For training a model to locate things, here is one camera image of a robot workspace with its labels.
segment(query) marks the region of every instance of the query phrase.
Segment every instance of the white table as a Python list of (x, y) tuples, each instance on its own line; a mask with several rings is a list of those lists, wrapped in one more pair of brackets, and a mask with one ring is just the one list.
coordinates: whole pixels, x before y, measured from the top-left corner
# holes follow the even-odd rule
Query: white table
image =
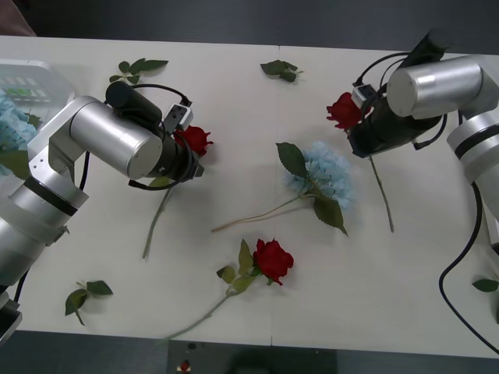
[[(205, 176), (172, 193), (148, 261), (140, 255), (163, 193), (131, 189), (94, 157), (90, 199), (69, 222), (71, 235), (48, 248), (30, 271), (22, 329), (163, 337), (223, 297), (214, 272), (237, 260), (241, 237), (250, 245), (276, 237), (296, 259), (285, 286), (253, 286), (182, 339), (494, 357), (437, 289), (440, 272), (461, 252), (474, 220), (471, 189), (444, 137), (424, 151), (404, 146), (375, 157), (395, 220), (392, 234), (369, 161), (354, 157), (344, 133), (326, 120), (326, 105), (386, 52), (13, 37), (0, 37), (0, 48), (3, 58), (53, 64), (81, 94), (100, 99), (121, 60), (167, 59), (161, 74), (145, 80), (186, 93), (194, 103), (193, 125), (211, 131), (215, 142), (202, 160)], [(305, 70), (298, 83), (260, 71), (260, 63), (277, 58)], [(367, 81), (377, 84), (380, 72), (374, 69)], [(152, 90), (147, 96), (163, 110), (177, 101)], [(451, 115), (447, 134), (454, 124)], [(357, 204), (345, 218), (348, 238), (319, 222), (310, 208), (210, 233), (290, 196), (276, 141), (306, 148), (318, 139), (352, 163)], [(458, 310), (498, 346), (489, 297), (471, 285), (497, 264), (485, 234), (445, 285)], [(115, 295), (88, 302), (82, 327), (64, 317), (64, 301), (75, 281), (96, 279), (106, 280)]]

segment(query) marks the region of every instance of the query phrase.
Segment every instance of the rose stem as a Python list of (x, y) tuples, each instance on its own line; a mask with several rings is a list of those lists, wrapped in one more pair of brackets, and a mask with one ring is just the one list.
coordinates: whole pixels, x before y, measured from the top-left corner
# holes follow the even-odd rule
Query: rose stem
[(374, 161), (371, 156), (369, 156), (369, 161), (371, 161), (371, 166), (373, 167), (374, 175), (376, 176), (377, 185), (380, 186), (381, 195), (383, 195), (384, 205), (387, 207), (388, 223), (390, 224), (390, 231), (394, 232), (393, 220), (391, 219), (390, 205), (388, 205), (388, 198), (384, 193), (383, 184), (381, 183), (380, 176), (377, 174), (376, 166), (374, 166)]
[(156, 227), (156, 223), (157, 223), (157, 220), (159, 219), (159, 216), (161, 216), (161, 213), (163, 213), (165, 211), (166, 199), (170, 195), (171, 191), (172, 191), (172, 189), (169, 189), (165, 193), (165, 197), (163, 197), (163, 200), (161, 201), (161, 204), (159, 204), (159, 207), (156, 211), (156, 214), (154, 215), (153, 222), (150, 224), (149, 234), (147, 235), (146, 246), (143, 248), (143, 254), (142, 254), (143, 259), (146, 259), (146, 257), (149, 256), (150, 243), (153, 240), (154, 228)]
[(176, 337), (179, 337), (180, 335), (183, 335), (184, 333), (187, 333), (188, 331), (191, 331), (194, 327), (200, 325), (203, 321), (205, 321), (206, 319), (210, 318), (213, 313), (221, 307), (221, 305), (226, 302), (227, 300), (229, 300), (232, 296), (236, 296), (238, 293), (237, 292), (230, 292), (228, 293), (222, 300), (220, 300), (218, 302), (218, 304), (216, 304), (216, 306), (214, 306), (212, 309), (210, 309), (210, 311), (208, 313), (206, 313), (204, 316), (202, 316), (200, 319), (198, 319), (195, 323), (193, 323), (192, 325), (190, 325), (189, 327), (186, 327), (185, 329), (183, 330), (180, 330), (179, 332), (177, 333), (173, 333), (172, 335), (168, 335), (165, 339), (161, 339), (158, 344), (163, 344), (171, 339), (175, 339)]
[(268, 212), (266, 213), (263, 213), (263, 214), (258, 214), (257, 216), (252, 216), (252, 217), (247, 217), (247, 218), (243, 218), (242, 220), (237, 220), (237, 221), (233, 221), (233, 222), (229, 222), (228, 224), (224, 224), (222, 226), (219, 226), (217, 228), (214, 228), (213, 230), (211, 230), (211, 232), (217, 232), (217, 231), (222, 231), (226, 228), (230, 228), (231, 226), (235, 225), (235, 224), (241, 224), (242, 222), (245, 222), (245, 221), (249, 221), (249, 220), (254, 220), (255, 218), (260, 218), (260, 217), (263, 217), (263, 216), (267, 216), (268, 214), (270, 213), (273, 213), (275, 212), (277, 209), (281, 209), (283, 206), (286, 206), (290, 203), (292, 203), (293, 201), (296, 201), (298, 199), (306, 199), (307, 197), (311, 197), (311, 196), (307, 196), (307, 195), (303, 195), (303, 196), (297, 196), (289, 201), (286, 201), (284, 204), (281, 204), (280, 206), (278, 206), (277, 208), (274, 208), (272, 210), (269, 210)]

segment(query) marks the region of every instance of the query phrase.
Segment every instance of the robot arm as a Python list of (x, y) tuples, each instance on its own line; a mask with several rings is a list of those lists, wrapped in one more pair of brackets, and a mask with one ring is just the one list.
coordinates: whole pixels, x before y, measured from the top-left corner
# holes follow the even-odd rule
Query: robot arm
[(447, 142), (469, 183), (499, 217), (499, 74), (484, 56), (452, 58), (399, 69), (387, 91), (390, 109), (401, 117), (432, 118), (460, 111), (465, 121)]
[(22, 319), (6, 288), (67, 231), (88, 199), (74, 184), (74, 164), (85, 151), (131, 180), (164, 175), (184, 182), (203, 174), (193, 152), (171, 137), (189, 125), (190, 102), (173, 104), (162, 120), (161, 111), (126, 83), (113, 83), (106, 98), (112, 108), (79, 97), (45, 125), (28, 144), (30, 177), (0, 202), (0, 346)]
[(354, 83), (354, 102), (370, 115), (349, 133), (353, 153), (368, 157), (410, 142), (433, 128), (442, 115), (459, 111), (465, 121), (448, 137), (470, 183), (479, 187), (494, 217), (499, 217), (499, 72), (485, 56), (439, 61), (448, 47), (435, 31), (426, 35), (375, 91)]

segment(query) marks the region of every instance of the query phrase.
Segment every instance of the wire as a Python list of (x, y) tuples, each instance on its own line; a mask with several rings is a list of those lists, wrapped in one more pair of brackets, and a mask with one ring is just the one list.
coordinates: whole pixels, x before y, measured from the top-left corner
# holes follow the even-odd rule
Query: wire
[(409, 55), (409, 52), (398, 52), (398, 53), (392, 53), (391, 55), (387, 55), (387, 56), (384, 56), (378, 60), (376, 60), (375, 62), (373, 62), (371, 65), (367, 66), (366, 70), (363, 71), (363, 73), (360, 75), (359, 78), (357, 78), (356, 80), (356, 85), (357, 86), (361, 86), (363, 83), (362, 83), (362, 79), (363, 77), (367, 74), (367, 72), (369, 72), (374, 66), (376, 66), (377, 64), (383, 62), (383, 61), (386, 61), (388, 60), (389, 58), (393, 58), (393, 57), (398, 57), (398, 56), (407, 56)]
[(24, 273), (24, 275), (19, 279), (19, 282), (17, 282), (17, 289), (16, 289), (16, 296), (14, 296), (14, 302), (19, 303), (19, 298), (21, 297), (21, 292), (23, 292), (23, 285), (24, 281), (26, 280), (26, 277), (28, 276), (29, 270)]
[(135, 187), (137, 189), (144, 189), (146, 191), (163, 191), (165, 189), (170, 189), (171, 187), (174, 187), (174, 186), (178, 185), (179, 183), (185, 182), (189, 179), (189, 178), (187, 178), (187, 175), (189, 174), (190, 169), (193, 166), (193, 159), (194, 159), (193, 150), (190, 149), (189, 144), (186, 142), (186, 139), (183, 136), (181, 136), (179, 134), (175, 134), (175, 135), (178, 136), (183, 141), (183, 143), (187, 149), (187, 155), (189, 157), (189, 160), (187, 161), (186, 169), (183, 172), (182, 176), (180, 178), (178, 178), (176, 181), (174, 181), (173, 183), (170, 183), (168, 185), (163, 185), (162, 187), (150, 187), (149, 185), (143, 185), (142, 183), (139, 183), (136, 181), (129, 181), (128, 182), (129, 186)]
[(90, 152), (85, 153), (85, 164), (83, 165), (83, 174), (81, 175), (80, 189), (83, 191), (87, 183), (88, 165), (90, 163)]
[(435, 134), (435, 136), (433, 138), (431, 138), (430, 140), (427, 140), (427, 141), (424, 141), (424, 142), (421, 142), (421, 143), (414, 143), (413, 144), (414, 149), (415, 150), (421, 150), (425, 146), (429, 146), (430, 144), (435, 143), (437, 141), (437, 139), (440, 138), (441, 135), (444, 133), (446, 125), (447, 125), (447, 114), (445, 114), (445, 115), (442, 116), (442, 125), (440, 126), (440, 129), (438, 130), (437, 134)]
[(187, 96), (184, 95), (182, 92), (177, 91), (177, 90), (175, 90), (173, 88), (170, 88), (170, 87), (162, 86), (161, 84), (142, 83), (142, 84), (134, 84), (131, 87), (134, 90), (137, 89), (137, 88), (159, 88), (160, 90), (170, 91), (170, 92), (173, 92), (174, 94), (179, 95), (182, 98), (182, 101), (180, 102), (180, 104), (185, 105), (187, 107), (190, 107), (190, 105), (192, 104), (189, 101), (189, 99), (187, 98)]
[(440, 278), (438, 279), (438, 289), (440, 290), (440, 293), (442, 295), (442, 298), (444, 298), (445, 302), (447, 303), (448, 307), (451, 309), (451, 311), (459, 318), (459, 320), (466, 326), (468, 327), (468, 330), (470, 330), (478, 339), (482, 341), (488, 348), (490, 348), (492, 351), (497, 353), (499, 355), (499, 350), (495, 348), (487, 339), (485, 339), (478, 331), (476, 331), (465, 319), (461, 314), (456, 310), (456, 308), (451, 304), (449, 301), (447, 295), (445, 294), (444, 290), (444, 279), (451, 272), (452, 269), (454, 269), (461, 261), (462, 259), (465, 258), (465, 256), (468, 254), (469, 250), (473, 246), (473, 243), (476, 240), (476, 237), (478, 236), (478, 231), (480, 230), (480, 225), (482, 224), (482, 214), (483, 214), (483, 206), (482, 206), (482, 198), (480, 196), (480, 191), (478, 190), (478, 187), (476, 186), (475, 182), (471, 184), (473, 187), (473, 192), (475, 193), (475, 201), (476, 201), (476, 221), (475, 221), (475, 227), (473, 228), (473, 232), (471, 236), (469, 237), (468, 243), (466, 244), (465, 248), (462, 250), (461, 254), (458, 256), (457, 259), (455, 259), (451, 265), (449, 265), (440, 275)]
[(388, 70), (390, 70), (390, 68), (391, 68), (393, 65), (398, 64), (399, 62), (402, 62), (402, 61), (404, 61), (404, 60), (405, 60), (405, 58), (401, 58), (400, 60), (397, 60), (397, 61), (395, 61), (395, 62), (392, 62), (392, 63), (391, 63), (391, 64), (387, 67), (387, 69), (384, 71), (384, 73), (383, 73), (383, 75), (381, 76), (381, 79), (380, 79), (380, 90), (381, 90), (381, 88), (383, 87), (383, 79), (384, 79), (384, 76), (386, 76), (386, 75), (387, 75)]

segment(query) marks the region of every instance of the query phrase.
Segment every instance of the red rose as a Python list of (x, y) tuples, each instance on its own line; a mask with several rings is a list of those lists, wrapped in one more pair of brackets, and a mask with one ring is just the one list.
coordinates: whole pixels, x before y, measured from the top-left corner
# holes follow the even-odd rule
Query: red rose
[(183, 146), (183, 141), (175, 134), (179, 134), (182, 136), (191, 150), (199, 154), (200, 156), (204, 156), (206, 154), (206, 146), (208, 144), (213, 144), (213, 142), (208, 142), (208, 135), (211, 132), (204, 132), (200, 127), (189, 126), (186, 131), (176, 130), (173, 134), (175, 137), (175, 141)]
[(293, 256), (282, 249), (275, 239), (267, 244), (258, 239), (257, 250), (253, 254), (253, 258), (261, 272), (280, 285), (282, 282), (279, 277), (287, 275), (288, 269), (291, 269), (295, 262)]
[(326, 107), (330, 121), (338, 121), (334, 127), (348, 130), (360, 121), (361, 111), (352, 100), (352, 94), (343, 93), (332, 106)]

